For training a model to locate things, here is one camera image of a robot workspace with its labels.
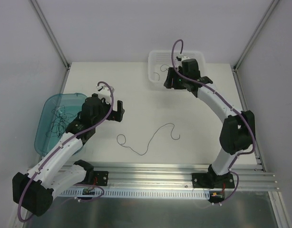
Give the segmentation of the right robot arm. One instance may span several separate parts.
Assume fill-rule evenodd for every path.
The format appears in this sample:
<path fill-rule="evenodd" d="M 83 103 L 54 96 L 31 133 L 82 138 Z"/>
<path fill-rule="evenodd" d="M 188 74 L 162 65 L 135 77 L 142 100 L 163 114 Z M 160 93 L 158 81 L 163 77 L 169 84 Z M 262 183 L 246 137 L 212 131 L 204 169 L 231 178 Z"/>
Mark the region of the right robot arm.
<path fill-rule="evenodd" d="M 179 66 L 168 69 L 164 87 L 187 90 L 203 101 L 219 118 L 223 126 L 219 136 L 221 150 L 206 173 L 194 173 L 194 185 L 202 188 L 223 188 L 230 183 L 231 167 L 241 154 L 255 145 L 255 118 L 251 111 L 237 110 L 217 91 L 213 81 L 201 76 L 196 59 L 179 57 Z"/>

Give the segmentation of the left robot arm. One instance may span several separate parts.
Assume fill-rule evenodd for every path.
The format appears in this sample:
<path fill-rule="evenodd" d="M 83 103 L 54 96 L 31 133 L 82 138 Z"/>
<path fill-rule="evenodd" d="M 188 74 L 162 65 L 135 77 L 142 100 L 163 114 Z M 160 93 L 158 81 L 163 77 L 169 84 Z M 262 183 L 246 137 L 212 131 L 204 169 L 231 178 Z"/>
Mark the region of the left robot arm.
<path fill-rule="evenodd" d="M 42 216 L 53 200 L 69 187 L 91 185 L 97 179 L 94 167 L 84 160 L 78 160 L 62 174 L 59 170 L 95 134 L 96 127 L 105 120 L 121 122 L 125 110 L 123 102 L 114 98 L 110 101 L 93 94 L 85 99 L 81 111 L 69 123 L 62 137 L 53 149 L 26 173 L 18 172 L 12 179 L 13 201 L 18 204 L 17 216 L 24 208 L 35 216 Z"/>

